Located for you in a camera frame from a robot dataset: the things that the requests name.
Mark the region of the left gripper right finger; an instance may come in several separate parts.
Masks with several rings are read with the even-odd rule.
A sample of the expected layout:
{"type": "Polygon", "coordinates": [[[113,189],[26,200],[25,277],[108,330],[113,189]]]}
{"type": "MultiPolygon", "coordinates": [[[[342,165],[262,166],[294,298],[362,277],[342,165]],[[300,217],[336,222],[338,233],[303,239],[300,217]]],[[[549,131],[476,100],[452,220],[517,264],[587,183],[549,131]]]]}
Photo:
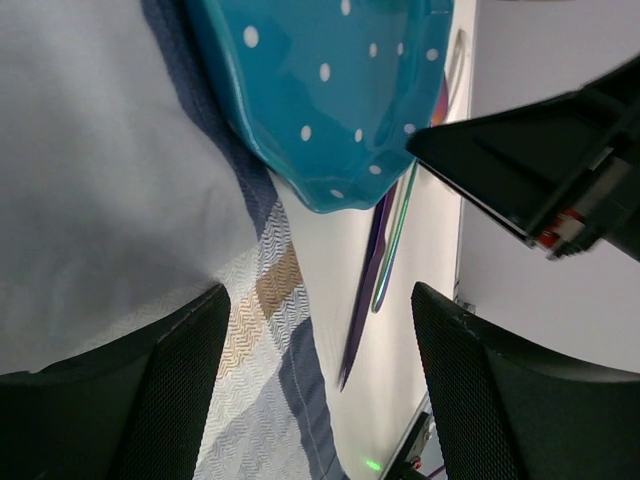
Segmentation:
{"type": "Polygon", "coordinates": [[[423,282],[411,306],[448,478],[638,478],[638,374],[535,344],[423,282]]]}

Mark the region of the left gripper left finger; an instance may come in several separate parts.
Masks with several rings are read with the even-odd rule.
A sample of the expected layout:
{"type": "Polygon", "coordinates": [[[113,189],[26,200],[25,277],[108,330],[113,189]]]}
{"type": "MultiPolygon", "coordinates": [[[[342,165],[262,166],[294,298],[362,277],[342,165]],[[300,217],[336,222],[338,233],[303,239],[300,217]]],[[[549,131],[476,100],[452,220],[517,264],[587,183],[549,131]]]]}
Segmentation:
{"type": "Polygon", "coordinates": [[[217,284],[101,347],[2,375],[2,478],[192,478],[230,309],[217,284]]]}

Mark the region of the blue beige checked cloth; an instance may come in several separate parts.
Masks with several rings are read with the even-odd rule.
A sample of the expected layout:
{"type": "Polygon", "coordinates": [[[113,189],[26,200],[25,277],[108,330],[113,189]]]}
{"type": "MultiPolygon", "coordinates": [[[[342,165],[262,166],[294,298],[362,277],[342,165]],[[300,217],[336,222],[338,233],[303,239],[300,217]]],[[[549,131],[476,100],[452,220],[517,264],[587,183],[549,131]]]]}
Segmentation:
{"type": "Polygon", "coordinates": [[[38,371],[221,282],[197,479],[341,479],[288,219],[180,1],[1,5],[1,370],[38,371]]]}

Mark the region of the teal dotted plate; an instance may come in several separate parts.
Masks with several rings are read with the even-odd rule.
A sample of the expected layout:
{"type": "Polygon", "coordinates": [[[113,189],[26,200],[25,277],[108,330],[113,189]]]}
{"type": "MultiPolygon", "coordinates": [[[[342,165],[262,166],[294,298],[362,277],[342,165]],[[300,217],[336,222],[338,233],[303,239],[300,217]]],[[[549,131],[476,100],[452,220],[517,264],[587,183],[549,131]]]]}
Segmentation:
{"type": "Polygon", "coordinates": [[[317,213],[372,208],[432,118],[450,1],[190,1],[224,118],[317,213]]]}

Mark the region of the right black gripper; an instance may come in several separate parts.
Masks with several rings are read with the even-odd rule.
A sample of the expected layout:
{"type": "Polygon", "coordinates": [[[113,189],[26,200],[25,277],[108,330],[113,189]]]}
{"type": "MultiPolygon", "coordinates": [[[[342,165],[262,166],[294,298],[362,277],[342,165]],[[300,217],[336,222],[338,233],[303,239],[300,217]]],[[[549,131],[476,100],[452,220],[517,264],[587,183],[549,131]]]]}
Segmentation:
{"type": "Polygon", "coordinates": [[[419,130],[407,150],[551,260],[639,257],[639,60],[532,105],[419,130]]]}

